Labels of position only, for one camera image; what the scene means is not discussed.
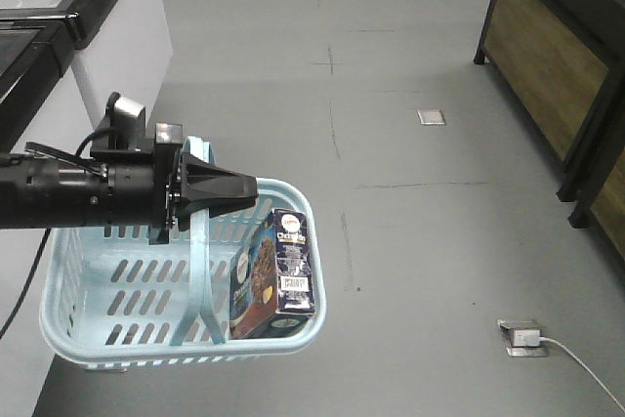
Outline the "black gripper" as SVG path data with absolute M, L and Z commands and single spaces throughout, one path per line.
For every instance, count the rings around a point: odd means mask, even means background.
M 109 122 L 105 138 L 107 226 L 144 226 L 151 245 L 167 244 L 174 223 L 172 193 L 178 188 L 178 217 L 208 210 L 211 218 L 253 207 L 258 197 L 255 177 L 207 163 L 183 147 L 183 127 L 158 123 L 146 136 L 143 122 Z

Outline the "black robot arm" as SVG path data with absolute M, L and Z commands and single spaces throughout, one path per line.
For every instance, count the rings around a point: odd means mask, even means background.
M 254 177 L 205 162 L 184 148 L 182 128 L 159 123 L 153 138 L 107 123 L 74 153 L 29 142 L 1 156 L 1 227 L 144 226 L 152 245 L 193 213 L 210 217 L 255 205 Z

